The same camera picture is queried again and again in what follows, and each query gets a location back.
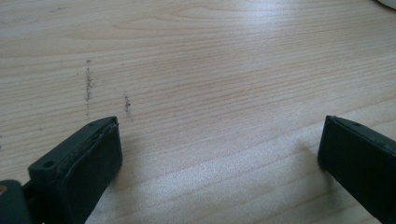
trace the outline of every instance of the clamp jaw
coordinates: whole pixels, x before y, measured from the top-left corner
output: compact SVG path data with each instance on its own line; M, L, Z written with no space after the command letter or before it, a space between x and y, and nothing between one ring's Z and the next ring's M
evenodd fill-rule
M84 223L122 164L116 117L81 128L29 166L30 181L0 181L0 223Z

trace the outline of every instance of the pencil mark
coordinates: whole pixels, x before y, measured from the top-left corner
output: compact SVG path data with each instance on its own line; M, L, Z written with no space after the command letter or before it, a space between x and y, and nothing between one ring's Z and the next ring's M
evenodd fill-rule
M86 95L85 95L85 102L86 102L86 106L87 106L87 110L85 115L87 116L87 119L90 118L90 100L92 98L92 78L91 78L91 72L90 72L90 68L87 68L87 71L85 72L85 76L86 76Z
M126 92L123 94L125 100L124 111L126 115L126 120L131 119L131 101L129 100L128 95Z
M50 12L59 12L59 11L65 10L65 9L66 9L66 7L57 7L55 9L51 10Z

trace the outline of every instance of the black plastic part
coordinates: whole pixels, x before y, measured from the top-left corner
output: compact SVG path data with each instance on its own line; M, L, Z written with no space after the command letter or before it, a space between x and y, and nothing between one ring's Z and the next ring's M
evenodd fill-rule
M319 165L382 223L396 223L396 142L357 122L328 116Z
M29 184L46 208L45 223L84 223L121 163L116 117L87 124L33 163Z
M20 182L0 181L0 223L32 224Z

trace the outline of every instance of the small hole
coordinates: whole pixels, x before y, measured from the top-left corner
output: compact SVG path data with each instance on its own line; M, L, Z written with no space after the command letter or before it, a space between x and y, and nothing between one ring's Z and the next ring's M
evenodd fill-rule
M45 168L50 168L51 166L53 166L54 163L55 163L54 161L46 161L44 162L43 166Z
M7 191L7 186L0 185L0 195L4 194Z

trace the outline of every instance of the light wood surface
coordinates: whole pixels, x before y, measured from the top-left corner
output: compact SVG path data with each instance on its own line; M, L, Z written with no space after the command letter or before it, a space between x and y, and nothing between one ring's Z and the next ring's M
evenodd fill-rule
M87 223L377 223L317 164L326 115L396 139L396 12L370 0L3 0L0 177L115 115Z

